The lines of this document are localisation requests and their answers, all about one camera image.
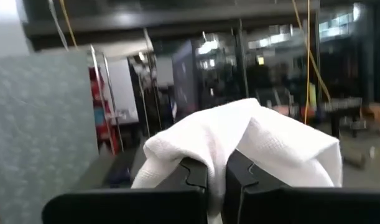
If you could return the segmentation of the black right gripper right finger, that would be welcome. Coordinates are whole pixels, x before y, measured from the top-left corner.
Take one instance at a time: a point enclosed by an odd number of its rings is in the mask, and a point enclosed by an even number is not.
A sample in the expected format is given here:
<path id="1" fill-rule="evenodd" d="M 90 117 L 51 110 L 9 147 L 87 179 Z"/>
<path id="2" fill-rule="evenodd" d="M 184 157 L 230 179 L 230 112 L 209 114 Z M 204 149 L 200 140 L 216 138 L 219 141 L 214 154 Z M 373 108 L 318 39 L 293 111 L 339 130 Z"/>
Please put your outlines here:
<path id="1" fill-rule="evenodd" d="M 380 191 L 290 187 L 239 151 L 226 166 L 224 224 L 380 224 Z"/>

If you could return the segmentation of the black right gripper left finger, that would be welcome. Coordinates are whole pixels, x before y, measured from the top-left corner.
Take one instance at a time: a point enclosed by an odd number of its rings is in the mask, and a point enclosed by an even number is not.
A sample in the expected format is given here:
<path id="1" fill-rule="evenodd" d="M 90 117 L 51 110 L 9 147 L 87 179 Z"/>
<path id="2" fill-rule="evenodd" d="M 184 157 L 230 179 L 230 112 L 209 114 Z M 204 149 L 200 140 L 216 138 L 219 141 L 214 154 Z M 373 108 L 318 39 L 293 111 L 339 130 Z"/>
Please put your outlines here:
<path id="1" fill-rule="evenodd" d="M 207 168 L 183 159 L 155 188 L 72 190 L 49 200 L 43 224 L 207 224 Z"/>

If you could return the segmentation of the white cloth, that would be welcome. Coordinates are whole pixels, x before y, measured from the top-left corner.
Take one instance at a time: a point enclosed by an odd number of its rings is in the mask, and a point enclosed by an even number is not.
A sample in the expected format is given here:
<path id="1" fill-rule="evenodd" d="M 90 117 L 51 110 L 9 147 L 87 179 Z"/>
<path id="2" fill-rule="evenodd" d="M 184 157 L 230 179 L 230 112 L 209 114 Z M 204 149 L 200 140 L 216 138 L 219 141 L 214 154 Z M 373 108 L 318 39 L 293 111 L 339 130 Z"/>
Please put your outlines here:
<path id="1" fill-rule="evenodd" d="M 220 216 L 226 166 L 239 151 L 292 187 L 341 187 L 343 163 L 337 138 L 261 106 L 254 98 L 198 111 L 149 138 L 146 161 L 132 187 L 154 188 L 186 157 L 206 165 L 208 222 Z"/>

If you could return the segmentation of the metal rack with red items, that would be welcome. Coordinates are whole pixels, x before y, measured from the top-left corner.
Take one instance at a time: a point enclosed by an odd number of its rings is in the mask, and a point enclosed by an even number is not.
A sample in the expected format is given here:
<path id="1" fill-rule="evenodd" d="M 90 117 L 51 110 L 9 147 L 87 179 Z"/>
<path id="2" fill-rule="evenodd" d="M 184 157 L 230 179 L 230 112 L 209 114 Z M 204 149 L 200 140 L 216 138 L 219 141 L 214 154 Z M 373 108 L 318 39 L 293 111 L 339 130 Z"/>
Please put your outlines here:
<path id="1" fill-rule="evenodd" d="M 88 71 L 98 150 L 99 152 L 108 151 L 110 154 L 116 155 L 124 151 L 124 148 L 108 61 L 105 54 L 96 50 L 92 45 L 88 54 L 91 59 Z"/>

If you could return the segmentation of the grey frosted panel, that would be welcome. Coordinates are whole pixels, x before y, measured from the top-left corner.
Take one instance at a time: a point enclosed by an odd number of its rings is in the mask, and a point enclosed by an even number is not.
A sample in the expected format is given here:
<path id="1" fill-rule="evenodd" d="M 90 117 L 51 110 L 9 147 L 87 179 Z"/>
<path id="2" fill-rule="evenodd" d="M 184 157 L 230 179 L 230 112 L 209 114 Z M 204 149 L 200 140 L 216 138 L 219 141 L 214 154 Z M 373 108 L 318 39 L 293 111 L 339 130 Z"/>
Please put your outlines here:
<path id="1" fill-rule="evenodd" d="M 86 52 L 0 58 L 0 224 L 43 206 L 98 156 Z"/>

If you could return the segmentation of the dark overhead beam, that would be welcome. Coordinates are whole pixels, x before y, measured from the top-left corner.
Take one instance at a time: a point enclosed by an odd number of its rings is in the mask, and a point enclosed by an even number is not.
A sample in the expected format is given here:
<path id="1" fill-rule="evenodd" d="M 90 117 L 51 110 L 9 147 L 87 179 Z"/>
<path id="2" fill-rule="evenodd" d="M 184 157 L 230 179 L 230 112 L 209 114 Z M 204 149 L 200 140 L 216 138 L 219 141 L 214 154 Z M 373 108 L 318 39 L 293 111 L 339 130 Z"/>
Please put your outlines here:
<path id="1" fill-rule="evenodd" d="M 37 50 L 292 22 L 322 0 L 21 0 L 24 33 Z"/>

